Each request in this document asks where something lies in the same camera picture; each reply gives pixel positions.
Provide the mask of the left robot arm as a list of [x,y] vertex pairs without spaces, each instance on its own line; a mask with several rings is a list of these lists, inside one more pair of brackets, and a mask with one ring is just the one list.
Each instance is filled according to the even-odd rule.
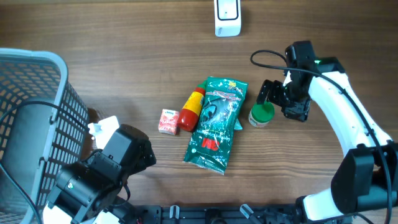
[[155,165],[149,137],[122,124],[104,148],[64,165],[47,197],[44,223],[140,223],[134,207],[119,197],[128,178]]

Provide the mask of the red chili sauce bottle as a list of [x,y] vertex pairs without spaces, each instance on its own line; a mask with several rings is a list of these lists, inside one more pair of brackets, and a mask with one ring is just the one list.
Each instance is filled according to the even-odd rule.
[[180,110],[177,126],[188,132],[192,132],[197,125],[203,106],[207,80],[197,85],[194,91],[189,96],[188,100]]

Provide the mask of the green 3M gloves packet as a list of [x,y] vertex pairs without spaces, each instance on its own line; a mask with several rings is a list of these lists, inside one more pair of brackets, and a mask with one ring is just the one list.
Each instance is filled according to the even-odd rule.
[[248,83],[208,77],[196,129],[183,159],[186,163],[224,174],[233,147],[234,125],[246,99]]

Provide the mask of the small red white carton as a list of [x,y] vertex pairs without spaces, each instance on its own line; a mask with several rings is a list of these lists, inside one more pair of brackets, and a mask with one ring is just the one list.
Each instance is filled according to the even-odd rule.
[[163,109],[158,125],[159,132],[176,135],[178,117],[178,111]]

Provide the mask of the green lid jar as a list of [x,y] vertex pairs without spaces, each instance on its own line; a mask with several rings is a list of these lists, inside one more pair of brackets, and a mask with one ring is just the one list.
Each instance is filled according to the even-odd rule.
[[275,109],[272,103],[255,104],[250,110],[248,121],[255,128],[264,128],[274,118]]

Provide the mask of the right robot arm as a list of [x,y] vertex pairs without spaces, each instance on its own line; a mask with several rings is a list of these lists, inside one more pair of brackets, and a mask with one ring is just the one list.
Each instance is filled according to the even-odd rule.
[[384,209],[389,223],[397,206],[397,143],[361,104],[336,57],[317,57],[303,40],[288,46],[282,59],[285,80],[264,81],[257,104],[273,103],[286,118],[304,122],[316,103],[343,151],[329,188],[296,200],[293,222],[324,223]]

